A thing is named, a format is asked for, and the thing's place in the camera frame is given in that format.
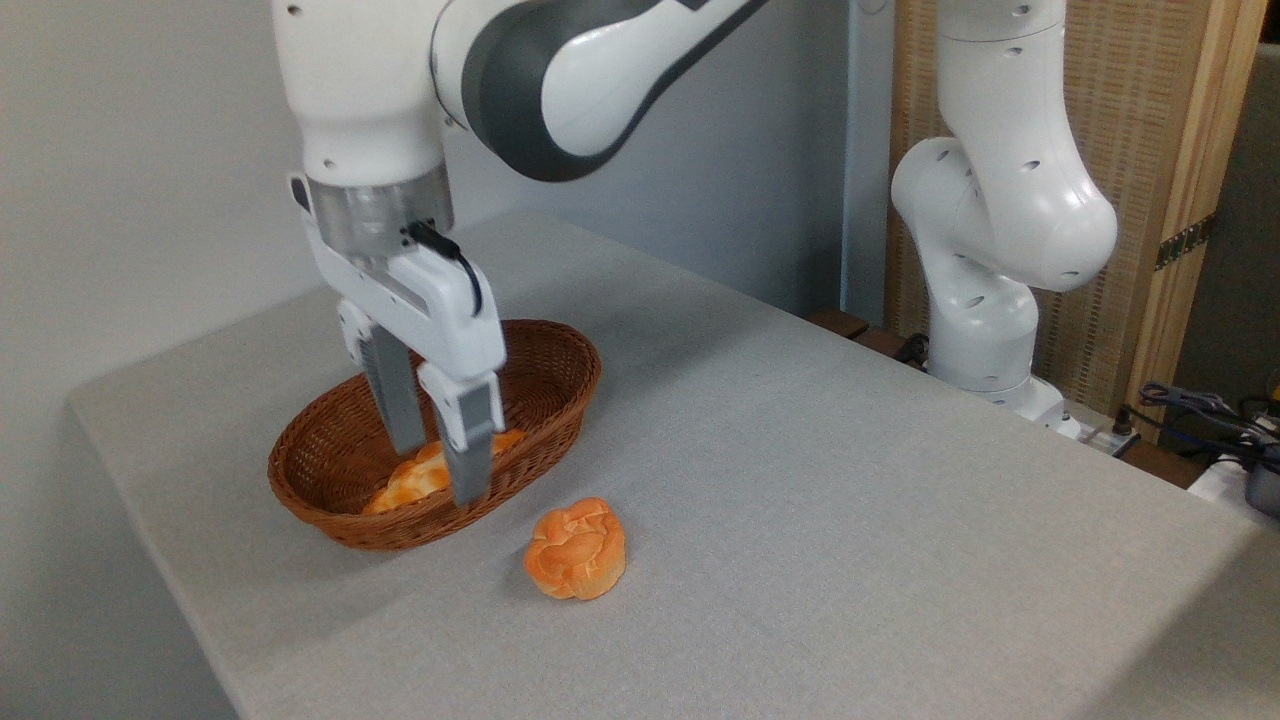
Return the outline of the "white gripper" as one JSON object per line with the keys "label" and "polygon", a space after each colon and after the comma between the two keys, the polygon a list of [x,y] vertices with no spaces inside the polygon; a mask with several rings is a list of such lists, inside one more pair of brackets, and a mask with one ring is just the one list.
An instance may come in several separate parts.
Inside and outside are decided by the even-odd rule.
{"label": "white gripper", "polygon": [[494,373],[506,361],[497,302],[480,269],[444,233],[448,179],[334,186],[289,177],[307,240],[337,305],[344,345],[365,374],[397,454],[426,442],[410,365],[431,400],[457,507],[489,489],[493,441],[506,429]]}

